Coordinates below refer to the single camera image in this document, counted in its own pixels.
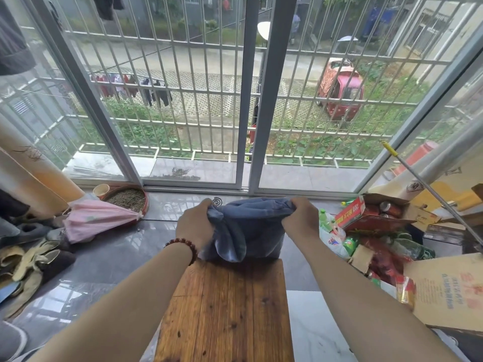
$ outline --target bracelet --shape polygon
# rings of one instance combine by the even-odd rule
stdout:
[[[189,240],[184,239],[184,238],[180,239],[180,238],[177,237],[177,238],[172,239],[169,242],[167,242],[164,247],[166,248],[166,246],[168,246],[170,244],[174,244],[174,243],[183,243],[183,244],[186,244],[186,245],[189,246],[189,248],[191,249],[191,252],[193,253],[193,258],[191,259],[191,262],[190,262],[190,264],[188,264],[188,266],[193,264],[195,262],[196,258],[198,257],[198,252],[196,250],[195,244],[192,243]]]

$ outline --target pink bag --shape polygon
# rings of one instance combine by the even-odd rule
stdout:
[[[66,235],[71,244],[142,218],[140,212],[99,200],[87,199],[74,203],[71,208],[72,211],[64,220]]]

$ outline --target hand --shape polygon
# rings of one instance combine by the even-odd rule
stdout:
[[[203,199],[199,205],[184,211],[178,219],[176,237],[190,240],[198,251],[204,248],[213,237],[214,226],[208,221],[207,215],[208,207],[212,204],[211,199]]]
[[[296,210],[281,220],[285,232],[295,242],[307,238],[319,238],[319,211],[306,197],[290,200]]]

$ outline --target wooden bench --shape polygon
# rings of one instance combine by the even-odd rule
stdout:
[[[154,362],[293,362],[284,267],[210,263],[184,273],[161,323]]]

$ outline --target person's right hand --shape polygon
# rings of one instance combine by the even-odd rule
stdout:
[[[306,197],[294,197],[296,210],[281,220],[285,232],[293,241],[319,237],[319,211]]]

